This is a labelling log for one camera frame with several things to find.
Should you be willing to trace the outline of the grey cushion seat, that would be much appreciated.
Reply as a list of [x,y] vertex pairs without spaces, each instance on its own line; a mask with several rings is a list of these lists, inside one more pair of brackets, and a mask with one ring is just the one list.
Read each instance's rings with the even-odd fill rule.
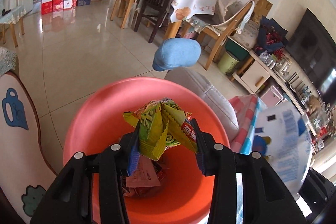
[[187,68],[168,71],[165,80],[179,84],[208,104],[223,125],[231,143],[239,133],[239,124],[233,106],[220,91],[203,75]]

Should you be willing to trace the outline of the dark blue flower bouquet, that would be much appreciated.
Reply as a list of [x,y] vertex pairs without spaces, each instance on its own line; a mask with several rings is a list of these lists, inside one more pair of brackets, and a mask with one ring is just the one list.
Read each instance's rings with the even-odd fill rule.
[[257,42],[253,48],[256,55],[260,56],[263,52],[269,54],[276,50],[285,48],[288,44],[286,34],[288,31],[280,26],[276,20],[262,16],[260,20]]

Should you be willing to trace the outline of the cream TV cabinet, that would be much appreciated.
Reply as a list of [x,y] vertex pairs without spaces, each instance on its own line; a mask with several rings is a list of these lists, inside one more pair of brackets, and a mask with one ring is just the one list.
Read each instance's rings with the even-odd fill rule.
[[309,118],[305,108],[295,97],[291,88],[288,88],[286,82],[273,69],[264,64],[253,50],[249,52],[244,64],[232,73],[230,81],[233,80],[236,80],[250,94],[266,91],[268,86],[275,85],[278,87],[278,94],[285,94],[285,98],[294,104],[299,113]]

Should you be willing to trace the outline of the cream sofa cup cushion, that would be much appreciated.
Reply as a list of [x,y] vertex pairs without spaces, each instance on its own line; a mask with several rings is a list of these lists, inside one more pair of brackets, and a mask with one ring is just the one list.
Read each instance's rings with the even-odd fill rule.
[[56,175],[43,156],[37,111],[16,65],[17,55],[1,48],[1,190],[30,223]]

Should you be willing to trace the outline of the light wooden chair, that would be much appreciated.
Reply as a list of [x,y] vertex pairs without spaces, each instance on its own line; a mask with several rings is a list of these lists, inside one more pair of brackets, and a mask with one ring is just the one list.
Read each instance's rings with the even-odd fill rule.
[[216,59],[224,46],[224,42],[233,32],[238,32],[240,23],[247,23],[255,8],[254,1],[249,0],[236,14],[230,17],[226,22],[219,25],[207,25],[199,32],[197,42],[202,43],[206,36],[214,39],[215,43],[207,59],[205,70],[208,70],[214,59]]

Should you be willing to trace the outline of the white Magicday milk pouch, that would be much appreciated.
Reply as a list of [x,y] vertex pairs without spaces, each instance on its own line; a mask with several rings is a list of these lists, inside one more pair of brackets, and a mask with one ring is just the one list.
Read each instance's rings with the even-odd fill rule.
[[292,103],[284,102],[258,114],[252,149],[261,153],[298,199],[309,170],[312,147],[303,116]]

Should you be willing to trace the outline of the dark red snack packet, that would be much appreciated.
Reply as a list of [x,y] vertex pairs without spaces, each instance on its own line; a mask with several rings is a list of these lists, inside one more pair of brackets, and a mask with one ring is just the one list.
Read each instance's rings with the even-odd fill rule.
[[159,162],[140,156],[133,174],[121,178],[122,193],[126,197],[145,196],[161,186],[164,176],[163,167]]

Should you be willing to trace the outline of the blue round stool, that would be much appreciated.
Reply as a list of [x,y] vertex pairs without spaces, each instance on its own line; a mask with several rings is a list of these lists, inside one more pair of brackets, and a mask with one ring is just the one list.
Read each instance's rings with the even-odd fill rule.
[[154,54],[155,71],[170,71],[179,67],[192,67],[201,55],[200,44],[193,39],[171,38],[165,40]]

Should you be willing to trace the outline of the green waste bin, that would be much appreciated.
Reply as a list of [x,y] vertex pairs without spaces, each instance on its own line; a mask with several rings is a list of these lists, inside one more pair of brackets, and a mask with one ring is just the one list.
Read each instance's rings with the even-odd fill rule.
[[221,73],[230,74],[234,71],[236,65],[239,63],[237,57],[232,53],[225,51],[218,62],[218,68]]

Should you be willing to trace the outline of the pink storage box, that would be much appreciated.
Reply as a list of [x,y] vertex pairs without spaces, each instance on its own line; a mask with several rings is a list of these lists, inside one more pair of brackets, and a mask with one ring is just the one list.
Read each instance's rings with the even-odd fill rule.
[[282,93],[273,85],[262,92],[260,98],[267,107],[276,106],[284,100]]

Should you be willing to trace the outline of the wooden side chair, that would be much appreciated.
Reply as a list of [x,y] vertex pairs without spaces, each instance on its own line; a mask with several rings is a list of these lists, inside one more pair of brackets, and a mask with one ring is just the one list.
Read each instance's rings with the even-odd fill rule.
[[24,5],[19,5],[18,7],[10,10],[5,10],[4,7],[1,7],[1,38],[3,43],[6,43],[6,26],[9,26],[11,31],[11,36],[13,38],[13,43],[15,48],[18,47],[18,41],[15,33],[15,25],[19,24],[21,35],[25,34],[23,17],[26,14]]

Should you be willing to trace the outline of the dining table orange cloth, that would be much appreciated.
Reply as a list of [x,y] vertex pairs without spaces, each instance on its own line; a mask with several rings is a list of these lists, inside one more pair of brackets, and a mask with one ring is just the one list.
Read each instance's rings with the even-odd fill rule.
[[217,0],[172,0],[173,12],[163,39],[175,38],[181,23],[194,15],[214,15],[216,4]]

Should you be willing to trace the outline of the yellow green snack wrapper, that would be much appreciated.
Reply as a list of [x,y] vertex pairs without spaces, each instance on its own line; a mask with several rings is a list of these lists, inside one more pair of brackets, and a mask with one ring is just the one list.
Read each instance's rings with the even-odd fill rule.
[[139,127],[139,152],[153,161],[179,145],[198,151],[191,113],[170,98],[150,101],[134,112],[126,111],[123,118],[132,127]]

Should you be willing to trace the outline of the black flat television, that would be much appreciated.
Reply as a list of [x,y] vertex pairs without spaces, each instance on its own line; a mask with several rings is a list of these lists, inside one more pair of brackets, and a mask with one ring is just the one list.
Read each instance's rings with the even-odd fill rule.
[[323,102],[334,107],[335,41],[309,9],[306,9],[285,49],[304,71]]

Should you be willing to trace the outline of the pink plastic trash bucket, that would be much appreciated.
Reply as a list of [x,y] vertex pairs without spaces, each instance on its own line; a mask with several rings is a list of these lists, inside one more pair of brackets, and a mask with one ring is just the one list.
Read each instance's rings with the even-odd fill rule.
[[151,77],[117,81],[80,108],[67,132],[63,160],[77,152],[100,153],[137,130],[138,143],[126,163],[129,186],[140,182],[135,171],[143,162],[159,163],[162,173],[146,178],[158,180],[157,186],[125,198],[130,223],[199,223],[209,214],[214,178],[198,168],[201,147],[192,119],[216,142],[229,144],[217,115],[189,89]]

